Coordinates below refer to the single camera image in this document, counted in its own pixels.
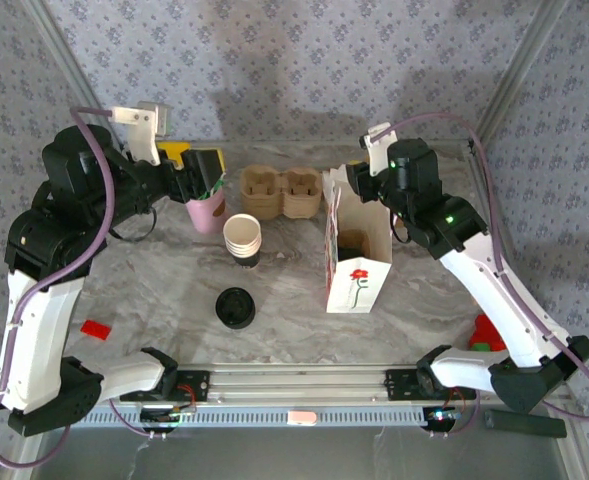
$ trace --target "patterned wallpaper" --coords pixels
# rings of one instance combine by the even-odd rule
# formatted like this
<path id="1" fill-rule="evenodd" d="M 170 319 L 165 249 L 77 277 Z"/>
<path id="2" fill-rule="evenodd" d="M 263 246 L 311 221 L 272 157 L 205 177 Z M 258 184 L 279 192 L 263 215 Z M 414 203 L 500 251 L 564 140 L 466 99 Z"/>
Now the patterned wallpaper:
<path id="1" fill-rule="evenodd" d="M 589 336 L 589 0 L 570 2 L 490 154 L 525 283 Z M 587 380 L 573 387 L 589 413 Z"/>
<path id="2" fill-rule="evenodd" d="M 7 230 L 45 180 L 41 149 L 71 123 L 67 110 L 73 103 L 63 74 L 20 2 L 0 1 L 0 345 L 7 309 Z M 0 426 L 0 445 L 7 447 L 10 432 Z"/>
<path id="3" fill-rule="evenodd" d="M 413 113 L 478 120 L 539 2 L 48 3 L 100 101 L 169 103 L 175 138 L 353 140 Z"/>

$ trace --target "pink cup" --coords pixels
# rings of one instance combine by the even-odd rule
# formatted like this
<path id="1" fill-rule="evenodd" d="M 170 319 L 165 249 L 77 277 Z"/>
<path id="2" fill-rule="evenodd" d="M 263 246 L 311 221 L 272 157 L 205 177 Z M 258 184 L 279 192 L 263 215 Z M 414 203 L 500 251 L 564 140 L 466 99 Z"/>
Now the pink cup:
<path id="1" fill-rule="evenodd" d="M 205 200 L 190 200 L 185 204 L 194 228 L 200 233 L 221 233 L 229 218 L 223 187 Z"/>

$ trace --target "brown pulp cup carrier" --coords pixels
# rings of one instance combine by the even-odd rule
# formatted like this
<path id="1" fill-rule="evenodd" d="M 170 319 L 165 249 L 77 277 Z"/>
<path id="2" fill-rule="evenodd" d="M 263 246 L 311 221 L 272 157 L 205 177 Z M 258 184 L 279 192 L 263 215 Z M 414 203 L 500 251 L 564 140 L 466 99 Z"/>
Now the brown pulp cup carrier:
<path id="1" fill-rule="evenodd" d="M 268 165 L 250 165 L 241 173 L 243 210 L 258 220 L 283 214 L 311 218 L 321 204 L 321 175 L 309 167 L 279 172 Z"/>

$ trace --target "red toy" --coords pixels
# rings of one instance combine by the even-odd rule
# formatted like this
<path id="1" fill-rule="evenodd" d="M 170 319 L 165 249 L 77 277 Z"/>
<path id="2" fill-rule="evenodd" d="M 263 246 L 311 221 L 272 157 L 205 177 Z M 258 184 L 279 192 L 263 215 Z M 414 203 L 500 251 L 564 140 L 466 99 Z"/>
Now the red toy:
<path id="1" fill-rule="evenodd" d="M 507 349 L 503 339 L 487 315 L 479 315 L 474 323 L 476 324 L 476 330 L 474 330 L 474 334 L 469 341 L 470 350 L 500 352 Z"/>
<path id="2" fill-rule="evenodd" d="M 81 332 L 84 334 L 100 338 L 101 340 L 105 340 L 111 331 L 111 327 L 95 322 L 94 320 L 85 320 L 85 323 L 81 327 Z"/>

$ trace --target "marble table surface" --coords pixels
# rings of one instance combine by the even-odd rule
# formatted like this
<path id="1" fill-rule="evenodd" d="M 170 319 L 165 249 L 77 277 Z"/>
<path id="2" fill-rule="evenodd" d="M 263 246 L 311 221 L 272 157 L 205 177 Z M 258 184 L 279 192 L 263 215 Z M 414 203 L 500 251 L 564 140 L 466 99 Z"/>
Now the marble table surface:
<path id="1" fill-rule="evenodd" d="M 364 153 L 354 147 L 246 146 L 225 150 L 225 196 L 241 212 L 240 171 L 251 163 L 322 169 Z M 444 190 L 477 204 L 468 164 L 440 158 Z M 237 266 L 222 235 L 198 234 L 185 206 L 157 204 L 158 225 L 142 243 L 109 240 L 77 304 L 66 354 L 101 361 L 153 346 L 188 363 L 414 363 L 442 343 L 465 345 L 479 308 L 458 280 L 417 245 L 394 245 L 390 274 L 369 314 L 325 313 L 324 209 L 310 220 L 262 222 L 261 262 Z M 150 219 L 121 225 L 141 234 Z M 218 295 L 247 289 L 253 323 L 230 330 L 216 317 Z M 85 319 L 112 327 L 103 342 L 80 333 Z"/>

